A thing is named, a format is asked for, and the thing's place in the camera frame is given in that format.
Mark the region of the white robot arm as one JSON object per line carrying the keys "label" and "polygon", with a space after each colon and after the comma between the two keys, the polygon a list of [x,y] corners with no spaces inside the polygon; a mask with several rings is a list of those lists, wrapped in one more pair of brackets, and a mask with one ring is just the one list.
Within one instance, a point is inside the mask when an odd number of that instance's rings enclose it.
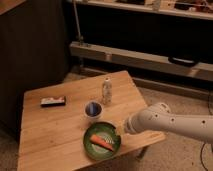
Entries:
{"label": "white robot arm", "polygon": [[156,103],[129,116],[124,131],[139,134],[146,130],[167,131],[213,144],[213,116],[172,114],[165,103]]}

